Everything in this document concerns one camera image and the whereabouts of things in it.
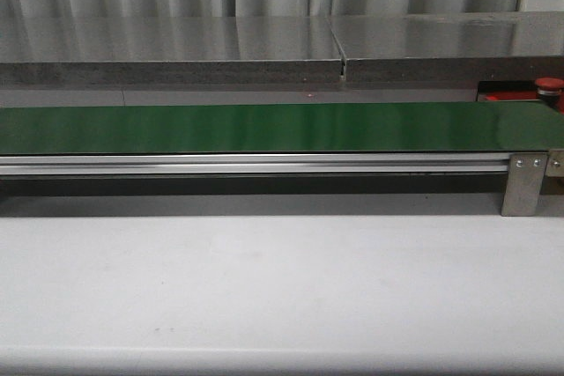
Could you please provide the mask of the red mushroom push button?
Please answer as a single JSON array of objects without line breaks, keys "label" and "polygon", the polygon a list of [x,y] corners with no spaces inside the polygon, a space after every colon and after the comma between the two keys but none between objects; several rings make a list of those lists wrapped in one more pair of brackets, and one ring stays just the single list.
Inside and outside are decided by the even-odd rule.
[{"label": "red mushroom push button", "polygon": [[537,99],[550,108],[559,110],[564,81],[556,77],[540,77],[534,81],[534,84],[537,89]]}]

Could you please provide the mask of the grey stone countertop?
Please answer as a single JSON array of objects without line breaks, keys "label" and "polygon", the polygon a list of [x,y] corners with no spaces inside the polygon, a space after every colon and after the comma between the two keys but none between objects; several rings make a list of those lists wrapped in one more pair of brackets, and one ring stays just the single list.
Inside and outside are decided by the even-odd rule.
[{"label": "grey stone countertop", "polygon": [[559,12],[1,23],[3,107],[465,102],[562,75]]}]

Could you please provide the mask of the green conveyor belt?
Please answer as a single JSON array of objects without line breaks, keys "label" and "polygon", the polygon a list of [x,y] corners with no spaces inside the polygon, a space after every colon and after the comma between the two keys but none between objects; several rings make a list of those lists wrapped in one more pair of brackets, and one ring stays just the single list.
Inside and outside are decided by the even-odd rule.
[{"label": "green conveyor belt", "polygon": [[563,117],[536,101],[21,107],[1,152],[69,154],[548,151]]}]

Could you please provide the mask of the steel conveyor support leg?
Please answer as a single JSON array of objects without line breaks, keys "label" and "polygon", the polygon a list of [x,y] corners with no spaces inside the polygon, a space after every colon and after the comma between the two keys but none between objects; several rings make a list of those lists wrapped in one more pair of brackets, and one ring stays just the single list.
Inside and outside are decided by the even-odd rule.
[{"label": "steel conveyor support leg", "polygon": [[516,153],[510,157],[508,179],[501,206],[502,216],[535,215],[546,165],[546,153]]}]

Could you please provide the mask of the red plastic tray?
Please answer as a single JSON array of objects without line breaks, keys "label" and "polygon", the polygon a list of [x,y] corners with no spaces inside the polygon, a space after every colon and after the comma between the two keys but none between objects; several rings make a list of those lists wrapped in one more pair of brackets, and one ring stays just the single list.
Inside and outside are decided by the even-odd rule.
[{"label": "red plastic tray", "polygon": [[546,91],[509,91],[509,92],[490,92],[481,94],[483,101],[533,101],[544,102],[550,108],[559,113],[563,113],[563,92]]}]

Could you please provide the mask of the aluminium conveyor frame rail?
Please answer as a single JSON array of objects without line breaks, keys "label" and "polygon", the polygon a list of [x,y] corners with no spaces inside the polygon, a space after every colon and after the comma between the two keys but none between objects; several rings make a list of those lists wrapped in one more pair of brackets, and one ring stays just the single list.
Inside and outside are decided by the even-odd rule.
[{"label": "aluminium conveyor frame rail", "polygon": [[563,175],[563,150],[534,152],[390,152],[2,156],[3,177],[506,173],[511,168]]}]

